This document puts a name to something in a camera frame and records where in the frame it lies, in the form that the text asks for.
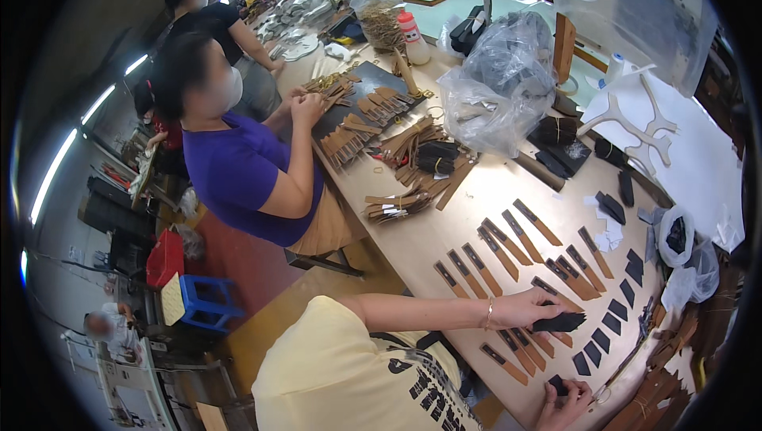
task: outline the red plastic crate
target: red plastic crate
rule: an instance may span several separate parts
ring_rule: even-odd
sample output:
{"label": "red plastic crate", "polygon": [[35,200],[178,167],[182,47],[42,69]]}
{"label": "red plastic crate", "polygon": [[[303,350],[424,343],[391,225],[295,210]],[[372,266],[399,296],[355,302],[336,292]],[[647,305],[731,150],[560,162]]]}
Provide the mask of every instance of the red plastic crate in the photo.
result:
{"label": "red plastic crate", "polygon": [[174,231],[165,229],[146,263],[146,282],[155,287],[164,287],[175,273],[183,275],[183,238]]}

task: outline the white plastic bottle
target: white plastic bottle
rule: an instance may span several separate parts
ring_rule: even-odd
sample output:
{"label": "white plastic bottle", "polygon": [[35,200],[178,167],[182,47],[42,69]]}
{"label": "white plastic bottle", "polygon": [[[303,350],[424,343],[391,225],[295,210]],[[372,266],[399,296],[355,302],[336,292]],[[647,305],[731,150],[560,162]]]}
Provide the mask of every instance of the white plastic bottle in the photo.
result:
{"label": "white plastic bottle", "polygon": [[405,10],[397,16],[397,22],[399,23],[402,34],[405,35],[405,48],[408,51],[408,59],[413,64],[421,65],[426,64],[431,59],[431,53],[429,52],[429,46],[421,37],[421,31],[418,30],[418,25],[413,19],[413,14],[408,13]]}

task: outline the fluorescent light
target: fluorescent light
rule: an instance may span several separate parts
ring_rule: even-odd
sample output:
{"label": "fluorescent light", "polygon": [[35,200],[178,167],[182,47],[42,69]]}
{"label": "fluorescent light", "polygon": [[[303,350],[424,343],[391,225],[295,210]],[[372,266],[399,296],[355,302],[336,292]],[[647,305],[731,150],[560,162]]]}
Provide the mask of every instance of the fluorescent light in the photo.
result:
{"label": "fluorescent light", "polygon": [[32,221],[32,226],[34,226],[37,223],[37,217],[40,215],[40,210],[43,207],[43,202],[45,201],[45,195],[47,194],[48,188],[50,188],[50,184],[52,183],[52,178],[53,176],[55,176],[56,170],[61,165],[61,161],[66,155],[66,152],[69,151],[69,147],[71,147],[71,142],[74,141],[76,136],[77,136],[77,129],[74,129],[71,131],[66,141],[63,142],[63,145],[61,145],[61,149],[58,150],[58,154],[56,154],[56,157],[53,158],[52,164],[50,165],[50,168],[48,168],[48,172],[45,175],[45,179],[43,179],[43,184],[40,186],[40,191],[37,192],[37,197],[34,199],[34,206],[32,206],[32,213],[29,215],[29,219],[30,221]]}
{"label": "fluorescent light", "polygon": [[88,112],[85,113],[85,116],[82,117],[82,125],[84,125],[85,123],[88,122],[88,120],[90,120],[90,117],[95,113],[95,110],[97,110],[98,107],[100,107],[100,104],[103,103],[103,101],[106,100],[106,97],[108,97],[112,92],[114,92],[114,89],[116,88],[117,86],[115,86],[114,84],[111,84],[111,87],[106,89],[104,93],[100,94],[100,97],[98,98],[98,100],[95,101],[93,106],[90,107],[90,110],[88,110]]}
{"label": "fluorescent light", "polygon": [[135,69],[137,69],[137,67],[138,67],[140,64],[142,64],[142,63],[143,63],[143,61],[145,61],[147,58],[148,58],[148,55],[147,55],[147,54],[144,54],[144,55],[143,55],[143,56],[142,56],[140,59],[138,59],[137,61],[133,62],[133,64],[132,64],[132,65],[130,65],[130,66],[127,68],[127,70],[124,72],[124,75],[128,75],[130,72],[132,72],[132,71],[134,71]]}
{"label": "fluorescent light", "polygon": [[21,283],[27,284],[27,250],[21,250]]}

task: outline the yellow t-shirt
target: yellow t-shirt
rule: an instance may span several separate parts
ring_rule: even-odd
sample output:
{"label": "yellow t-shirt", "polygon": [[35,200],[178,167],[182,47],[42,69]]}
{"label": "yellow t-shirt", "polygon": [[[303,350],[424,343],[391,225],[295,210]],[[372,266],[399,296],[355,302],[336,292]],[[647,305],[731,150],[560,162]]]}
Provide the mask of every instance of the yellow t-shirt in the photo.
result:
{"label": "yellow t-shirt", "polygon": [[371,339],[354,312],[319,296],[267,351],[252,394],[261,431],[481,429],[459,387],[440,343],[422,351]]}

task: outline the purple t-shirt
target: purple t-shirt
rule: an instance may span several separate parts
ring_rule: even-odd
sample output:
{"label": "purple t-shirt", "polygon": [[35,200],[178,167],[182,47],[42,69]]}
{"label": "purple t-shirt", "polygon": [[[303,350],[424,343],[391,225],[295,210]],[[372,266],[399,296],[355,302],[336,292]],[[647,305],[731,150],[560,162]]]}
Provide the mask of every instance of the purple t-shirt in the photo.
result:
{"label": "purple t-shirt", "polygon": [[288,171],[291,149],[265,125],[232,112],[223,120],[230,130],[185,131],[185,165],[199,200],[228,226],[278,246],[294,245],[307,231],[323,192],[315,166],[312,208],[288,219],[257,211],[270,197],[278,170]]}

